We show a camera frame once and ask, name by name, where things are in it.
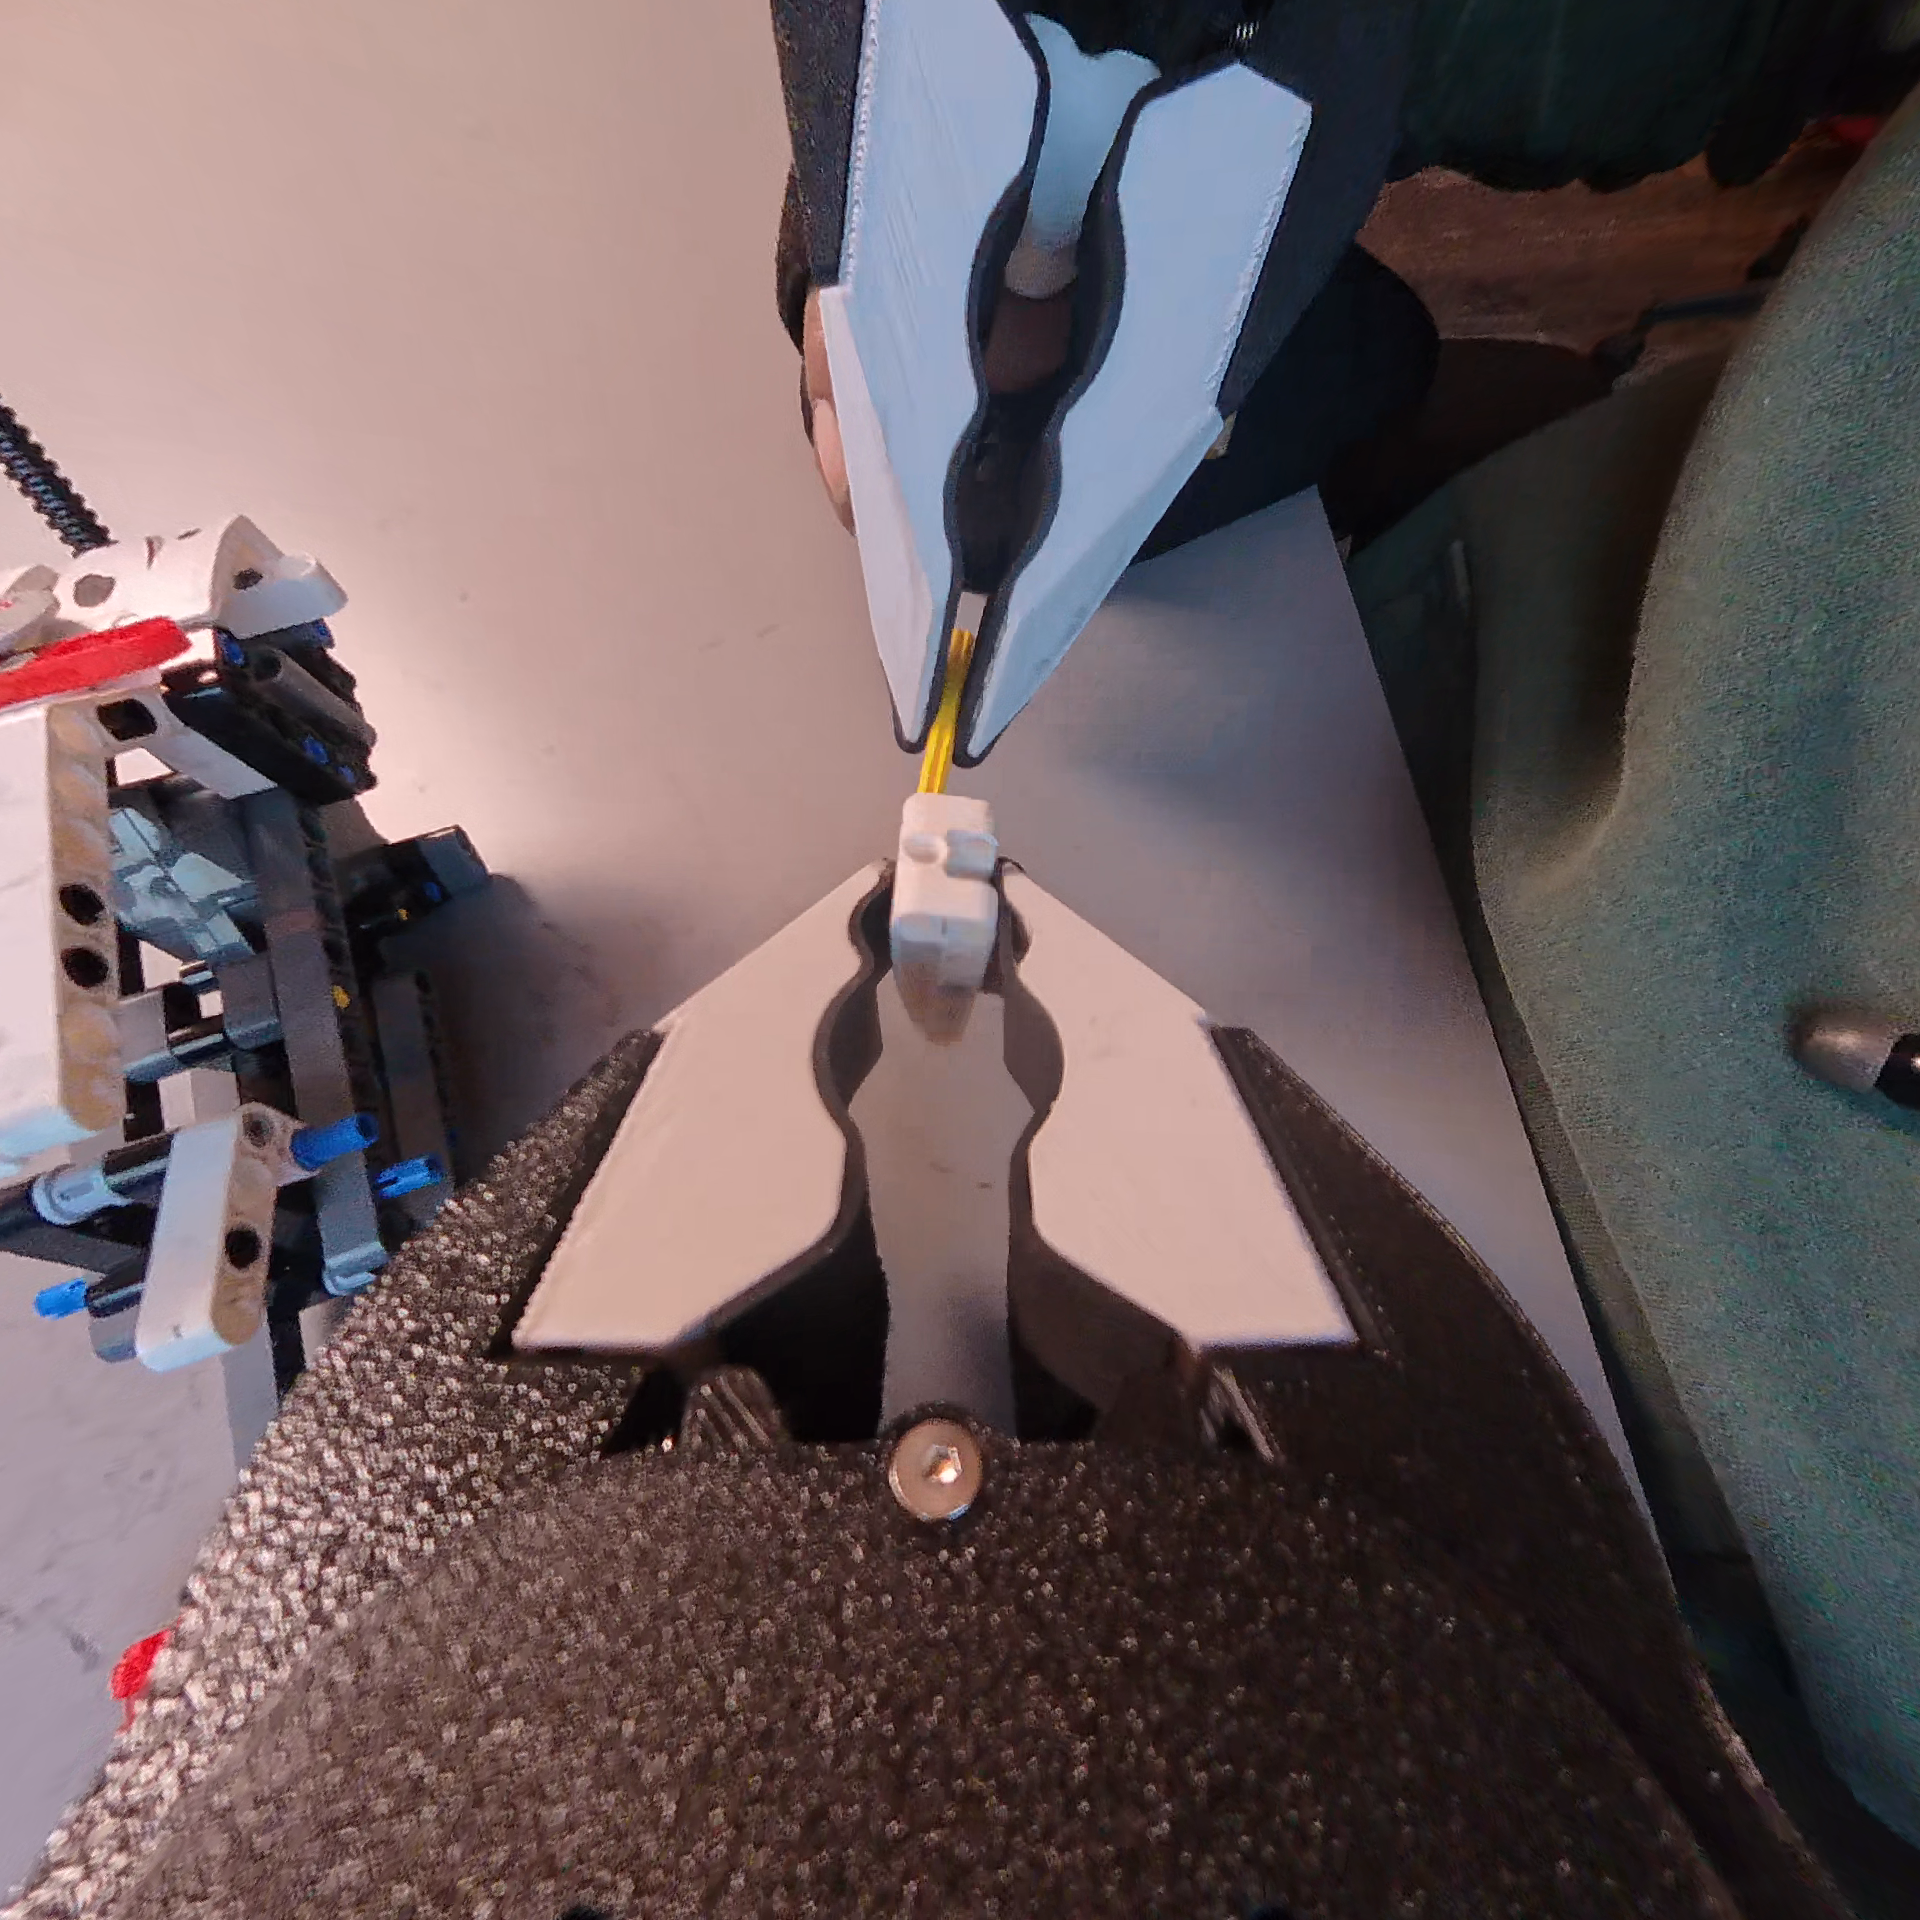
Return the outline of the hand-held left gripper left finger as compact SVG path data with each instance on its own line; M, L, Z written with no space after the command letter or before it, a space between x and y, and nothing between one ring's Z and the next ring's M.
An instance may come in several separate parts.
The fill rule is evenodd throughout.
M889 1292L850 1101L881 1057L887 883L855 869L659 1021L521 1355L749 1365L793 1437L877 1432Z

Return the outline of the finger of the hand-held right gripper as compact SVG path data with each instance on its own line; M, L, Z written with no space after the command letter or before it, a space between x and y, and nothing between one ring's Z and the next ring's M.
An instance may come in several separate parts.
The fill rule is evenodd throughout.
M1310 103L1239 61L1129 103L1084 220L1074 381L1031 461L1032 520L972 643L962 768L1051 680L1220 438L1305 131Z
M984 402L989 222L1031 169L1040 71L999 3L867 3L824 342L855 558L902 745L939 699L958 607L952 468Z

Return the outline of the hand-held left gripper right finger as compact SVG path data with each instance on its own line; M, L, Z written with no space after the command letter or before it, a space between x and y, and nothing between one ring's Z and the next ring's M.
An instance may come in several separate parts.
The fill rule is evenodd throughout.
M1211 1017L1004 869L1018 1432L1087 1437L1129 1383L1357 1342Z

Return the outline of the white toy building beam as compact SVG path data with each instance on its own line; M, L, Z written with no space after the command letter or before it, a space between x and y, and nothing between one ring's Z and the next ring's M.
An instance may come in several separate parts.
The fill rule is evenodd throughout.
M889 894L889 969L927 1041L962 1037L995 953L995 909L989 802L952 793L908 798Z

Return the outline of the yellow toy axle rod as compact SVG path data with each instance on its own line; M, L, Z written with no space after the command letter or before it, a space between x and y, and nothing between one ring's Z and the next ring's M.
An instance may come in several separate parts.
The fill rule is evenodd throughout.
M972 668L972 643L975 638L965 628L952 628L948 643L939 703L932 711L927 739L924 739L924 762L918 775L919 798L948 793L948 780L952 774L958 755L958 727L962 712L965 674Z

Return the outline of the person's right forearm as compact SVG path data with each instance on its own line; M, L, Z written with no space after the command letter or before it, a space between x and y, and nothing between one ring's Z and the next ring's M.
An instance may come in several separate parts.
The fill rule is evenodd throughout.
M1621 191L1708 159L1759 180L1915 80L1915 3L1420 3L1389 180Z

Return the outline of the grey desk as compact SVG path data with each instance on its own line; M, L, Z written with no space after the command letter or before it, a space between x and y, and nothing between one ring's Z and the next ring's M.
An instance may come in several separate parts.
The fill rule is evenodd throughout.
M4 398L128 535L351 593L369 818L484 1167L898 848L909 762L773 318L767 3L4 3ZM1320 501L1127 575L984 762L1004 848L1249 1025L1627 1454Z

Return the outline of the person's right hand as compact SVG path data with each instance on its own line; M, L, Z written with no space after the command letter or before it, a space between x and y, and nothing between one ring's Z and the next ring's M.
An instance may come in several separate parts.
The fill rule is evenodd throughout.
M847 447L843 447L840 420L838 420L829 353L827 353L817 288L807 288L807 295L802 295L802 338L801 341L802 341L801 398L802 398L807 439L814 447L814 463L820 469L829 511L840 520L840 527L847 534L852 534Z

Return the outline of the white and black toy truck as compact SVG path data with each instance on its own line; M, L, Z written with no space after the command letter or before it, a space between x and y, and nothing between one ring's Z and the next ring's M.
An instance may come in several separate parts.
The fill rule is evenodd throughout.
M4 569L4 1253L39 1317L171 1373L267 1338L278 1391L437 1212L457 1105L393 939L487 887L381 840L345 593L251 517Z

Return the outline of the person's green hoodie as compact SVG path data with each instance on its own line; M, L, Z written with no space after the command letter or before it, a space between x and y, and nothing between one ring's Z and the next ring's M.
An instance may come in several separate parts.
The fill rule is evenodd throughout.
M1729 361L1352 561L1672 1571L1748 1711L1915 1841L1915 99Z

